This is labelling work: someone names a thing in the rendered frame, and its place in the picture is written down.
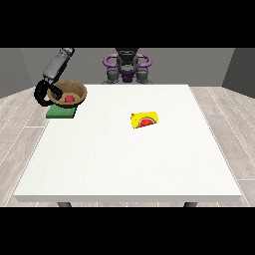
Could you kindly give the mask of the brown wooden bowl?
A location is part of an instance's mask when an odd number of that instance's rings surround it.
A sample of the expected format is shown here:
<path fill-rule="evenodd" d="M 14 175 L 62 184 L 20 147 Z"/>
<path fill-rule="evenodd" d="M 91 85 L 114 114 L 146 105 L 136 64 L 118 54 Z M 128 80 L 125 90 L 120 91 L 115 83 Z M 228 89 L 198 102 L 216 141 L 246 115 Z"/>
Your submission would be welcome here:
<path fill-rule="evenodd" d="M 80 105 L 88 94 L 87 88 L 82 83 L 72 80 L 59 81 L 55 86 L 63 92 L 62 97 L 57 101 L 57 96 L 48 90 L 48 98 L 61 108 L 74 108 Z M 75 100 L 67 103 L 65 101 L 66 96 L 73 96 Z"/>

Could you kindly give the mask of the green square pad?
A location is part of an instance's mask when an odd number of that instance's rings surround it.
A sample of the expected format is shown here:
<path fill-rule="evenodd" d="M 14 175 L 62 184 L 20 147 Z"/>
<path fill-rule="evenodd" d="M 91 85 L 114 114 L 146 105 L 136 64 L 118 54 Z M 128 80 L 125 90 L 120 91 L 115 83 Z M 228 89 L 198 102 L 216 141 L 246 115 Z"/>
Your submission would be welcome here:
<path fill-rule="evenodd" d="M 72 119 L 75 116 L 76 108 L 61 108 L 56 105 L 50 106 L 46 113 L 47 119 Z"/>

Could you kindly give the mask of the yellow cup with melon print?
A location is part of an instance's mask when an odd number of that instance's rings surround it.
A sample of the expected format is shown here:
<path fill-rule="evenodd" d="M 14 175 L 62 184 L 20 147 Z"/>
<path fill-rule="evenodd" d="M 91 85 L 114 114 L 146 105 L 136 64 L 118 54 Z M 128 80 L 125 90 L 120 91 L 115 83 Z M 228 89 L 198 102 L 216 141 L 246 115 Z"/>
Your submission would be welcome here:
<path fill-rule="evenodd" d="M 132 114 L 130 117 L 131 125 L 133 128 L 142 128 L 157 123 L 157 112 L 143 112 Z"/>

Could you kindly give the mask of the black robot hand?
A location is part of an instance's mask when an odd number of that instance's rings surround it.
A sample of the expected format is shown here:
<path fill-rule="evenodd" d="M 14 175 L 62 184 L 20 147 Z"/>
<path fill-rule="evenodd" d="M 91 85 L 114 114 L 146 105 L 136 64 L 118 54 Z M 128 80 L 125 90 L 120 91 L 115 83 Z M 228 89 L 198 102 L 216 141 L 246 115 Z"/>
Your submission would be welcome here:
<path fill-rule="evenodd" d="M 51 100 L 45 100 L 48 91 L 53 92 L 57 96 L 57 100 L 59 100 L 63 95 L 63 92 L 55 85 L 50 84 L 48 81 L 41 80 L 36 86 L 34 98 L 42 107 L 48 107 L 53 104 Z"/>

